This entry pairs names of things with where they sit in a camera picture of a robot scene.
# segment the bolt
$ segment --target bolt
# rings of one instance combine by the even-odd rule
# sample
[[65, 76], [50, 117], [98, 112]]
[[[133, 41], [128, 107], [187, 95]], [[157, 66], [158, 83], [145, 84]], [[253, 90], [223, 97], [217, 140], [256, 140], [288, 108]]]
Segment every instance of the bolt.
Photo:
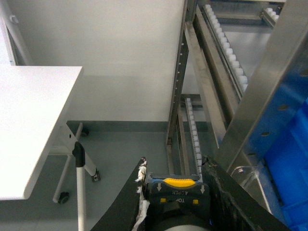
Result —
[[237, 171], [238, 171], [239, 174], [243, 174], [244, 173], [244, 169], [242, 167], [239, 168]]

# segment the table top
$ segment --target table top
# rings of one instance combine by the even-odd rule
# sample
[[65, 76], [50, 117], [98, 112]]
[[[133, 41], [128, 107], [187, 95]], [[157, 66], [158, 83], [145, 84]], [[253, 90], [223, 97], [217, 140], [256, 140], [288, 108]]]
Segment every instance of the table top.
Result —
[[0, 200], [31, 195], [81, 69], [0, 66]]

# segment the black caster wheel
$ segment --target black caster wheel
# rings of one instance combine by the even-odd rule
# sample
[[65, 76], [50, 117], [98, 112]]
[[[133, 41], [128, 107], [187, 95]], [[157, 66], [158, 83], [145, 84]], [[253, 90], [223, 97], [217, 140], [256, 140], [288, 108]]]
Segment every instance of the black caster wheel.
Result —
[[83, 128], [80, 135], [81, 135], [82, 137], [87, 137], [88, 134], [89, 134], [89, 130], [86, 129], [86, 128]]
[[69, 199], [69, 193], [68, 192], [62, 192], [60, 194], [60, 198], [58, 200], [58, 203], [63, 205], [68, 201], [68, 199]]

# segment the blue crate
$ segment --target blue crate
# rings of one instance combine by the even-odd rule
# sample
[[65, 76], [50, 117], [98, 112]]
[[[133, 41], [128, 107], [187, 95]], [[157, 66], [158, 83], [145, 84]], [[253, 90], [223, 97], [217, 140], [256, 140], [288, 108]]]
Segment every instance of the blue crate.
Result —
[[308, 99], [265, 155], [290, 229], [308, 231]]

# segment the yellow button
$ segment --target yellow button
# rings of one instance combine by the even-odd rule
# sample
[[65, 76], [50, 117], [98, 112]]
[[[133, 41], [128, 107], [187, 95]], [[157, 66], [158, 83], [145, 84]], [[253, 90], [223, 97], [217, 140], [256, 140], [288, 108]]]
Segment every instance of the yellow button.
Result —
[[175, 187], [189, 187], [194, 185], [196, 182], [194, 182], [192, 179], [173, 179], [173, 178], [166, 178], [164, 179], [164, 182], [171, 186]]

